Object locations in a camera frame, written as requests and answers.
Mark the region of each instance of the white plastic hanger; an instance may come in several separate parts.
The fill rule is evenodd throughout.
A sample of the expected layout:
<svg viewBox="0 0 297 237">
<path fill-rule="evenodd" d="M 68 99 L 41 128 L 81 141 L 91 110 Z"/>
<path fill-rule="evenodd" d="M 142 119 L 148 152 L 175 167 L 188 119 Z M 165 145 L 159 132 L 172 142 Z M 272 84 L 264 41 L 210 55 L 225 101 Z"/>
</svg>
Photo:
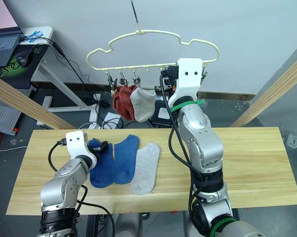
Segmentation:
<svg viewBox="0 0 297 237">
<path fill-rule="evenodd" d="M 198 42 L 198 43 L 206 43 L 210 46 L 212 46 L 216 52 L 217 52 L 217 56 L 215 59 L 211 59 L 211 60 L 203 60 L 203 63 L 204 63 L 204 66 L 206 65 L 206 63 L 210 63 L 210 62 L 215 62 L 218 60 L 219 58 L 219 55 L 220 55 L 220 52 L 219 52 L 219 48 L 212 42 L 209 42 L 209 41 L 206 41 L 206 40 L 202 40 L 202 39 L 191 39 L 189 42 L 184 42 L 181 38 L 180 35 L 176 34 L 176 33 L 173 33 L 173 32 L 169 32 L 169 31 L 160 31 L 160 30 L 141 30 L 140 28 L 140 25 L 139 25 L 139 21 L 138 21 L 138 18 L 137 18 L 137 15 L 136 15 L 136 12 L 135 12 L 135 9 L 134 9 L 134 5 L 133 5 L 133 1 L 131 0 L 131 4 L 132 4 L 132 8 L 133 8 L 133 12 L 134 12 L 134 15 L 135 15 L 135 19 L 137 21 L 137 24 L 138 24 L 138 30 L 133 32 L 133 33 L 128 33 L 128 34 L 124 34 L 124 35 L 121 35 L 121 36 L 118 36 L 112 40 L 110 40 L 108 42 L 108 45 L 109 45 L 109 48 L 108 50 L 105 50 L 103 48 L 96 48 L 95 50 L 91 51 L 90 53 L 87 54 L 87 57 L 86 57 L 86 61 L 87 61 L 87 64 L 92 67 L 93 69 L 97 70 L 97 71 L 105 71 L 107 74 L 109 73 L 109 70 L 118 70 L 119 72 L 121 72 L 122 69 L 131 69 L 132 71 L 135 72 L 136 68 L 144 68 L 146 71 L 149 71 L 149 68 L 150 67 L 158 67 L 160 70 L 164 70 L 165 66 L 171 66 L 171 65 L 176 65 L 176 63 L 162 63 L 162 64 L 147 64 L 147 65 L 137 65 L 137 66 L 124 66 L 124 67 L 112 67 L 112 68 L 96 68 L 94 67 L 90 61 L 89 61 L 89 58 L 91 55 L 93 55 L 94 53 L 97 53 L 99 51 L 102 51 L 104 53 L 111 53 L 113 51 L 113 47 L 112 47 L 112 43 L 120 40 L 120 39 L 123 39 L 123 38 L 126 38 L 126 37 L 130 37 L 130 36 L 136 36 L 136 35 L 144 35 L 146 33 L 157 33 L 157 34 L 166 34 L 166 35 L 171 35 L 171 36 L 175 36 L 178 38 L 179 40 L 179 43 L 180 44 L 183 44 L 183 45 L 191 45 L 191 43 L 193 42 Z"/>
</svg>

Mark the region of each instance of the sock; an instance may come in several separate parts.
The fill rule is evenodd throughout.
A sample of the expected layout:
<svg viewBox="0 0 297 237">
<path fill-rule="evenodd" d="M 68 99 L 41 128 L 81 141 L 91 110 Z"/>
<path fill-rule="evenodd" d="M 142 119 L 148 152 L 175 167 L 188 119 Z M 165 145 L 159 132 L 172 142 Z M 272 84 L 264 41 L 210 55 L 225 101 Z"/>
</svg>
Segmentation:
<svg viewBox="0 0 297 237">
<path fill-rule="evenodd" d="M 137 88 L 130 96 L 134 118 L 138 122 L 144 122 L 150 119 L 155 111 L 156 93 L 154 90 L 143 90 Z"/>
<path fill-rule="evenodd" d="M 133 179 L 139 142 L 137 136 L 129 135 L 114 145 L 112 177 L 116 184 L 128 184 Z"/>
<path fill-rule="evenodd" d="M 101 142 L 95 138 L 89 141 L 88 146 L 92 148 L 100 147 Z M 98 160 L 96 166 L 90 170 L 90 183 L 96 188 L 105 188 L 113 183 L 112 180 L 112 144 L 108 143 L 102 153 L 96 152 Z"/>
<path fill-rule="evenodd" d="M 149 194 L 154 187 L 157 163 L 159 158 L 159 147 L 149 142 L 145 147 L 138 150 L 135 174 L 131 182 L 133 194 Z"/>
<path fill-rule="evenodd" d="M 136 88 L 136 85 L 118 87 L 113 96 L 113 109 L 127 120 L 135 120 L 130 95 Z"/>
</svg>

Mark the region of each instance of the laptop keyboard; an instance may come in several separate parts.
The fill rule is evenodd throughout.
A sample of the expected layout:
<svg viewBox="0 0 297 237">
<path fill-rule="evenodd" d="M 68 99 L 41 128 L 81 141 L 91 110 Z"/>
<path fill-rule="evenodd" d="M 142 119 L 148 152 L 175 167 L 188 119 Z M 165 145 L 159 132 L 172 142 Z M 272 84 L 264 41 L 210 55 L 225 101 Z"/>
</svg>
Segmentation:
<svg viewBox="0 0 297 237">
<path fill-rule="evenodd" d="M 7 36 L 0 38 L 0 50 L 11 49 L 17 40 L 18 36 Z"/>
</svg>

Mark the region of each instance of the computer mouse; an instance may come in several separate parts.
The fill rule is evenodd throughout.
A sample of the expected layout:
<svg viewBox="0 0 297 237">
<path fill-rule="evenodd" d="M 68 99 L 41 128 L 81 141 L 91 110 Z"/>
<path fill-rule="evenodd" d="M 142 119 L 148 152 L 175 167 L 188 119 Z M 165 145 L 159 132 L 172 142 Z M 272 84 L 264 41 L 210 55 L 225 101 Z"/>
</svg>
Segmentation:
<svg viewBox="0 0 297 237">
<path fill-rule="evenodd" d="M 26 66 L 28 66 L 31 63 L 33 55 L 34 55 L 33 50 L 28 49 L 28 50 L 21 51 L 20 53 L 18 53 L 16 55 L 18 64 L 21 67 L 25 68 Z"/>
</svg>

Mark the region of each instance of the gray wall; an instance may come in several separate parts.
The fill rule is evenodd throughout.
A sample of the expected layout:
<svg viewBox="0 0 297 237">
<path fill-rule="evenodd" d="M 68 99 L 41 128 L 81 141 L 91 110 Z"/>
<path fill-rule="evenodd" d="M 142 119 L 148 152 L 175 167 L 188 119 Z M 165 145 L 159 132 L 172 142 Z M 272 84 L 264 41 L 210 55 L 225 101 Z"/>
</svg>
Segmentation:
<svg viewBox="0 0 297 237">
<path fill-rule="evenodd" d="M 136 29 L 130 0 L 6 0 L 21 27 L 51 26 L 54 39 L 91 82 L 107 83 L 105 73 L 85 62 L 91 50 Z M 219 61 L 209 64 L 203 91 L 256 94 L 297 48 L 297 0 L 134 0 L 142 29 L 201 38 L 217 44 Z M 171 36 L 144 35 L 115 44 L 109 55 L 93 58 L 98 67 L 176 62 L 180 57 L 214 57 L 209 46 L 179 45 Z M 75 75 L 49 50 L 51 69 L 64 81 Z M 158 84 L 159 70 L 139 70 L 142 85 Z"/>
<path fill-rule="evenodd" d="M 263 86 L 251 103 L 255 102 L 297 60 L 297 49 Z M 297 84 L 258 116 L 264 126 L 278 126 L 282 134 L 297 135 Z"/>
</svg>

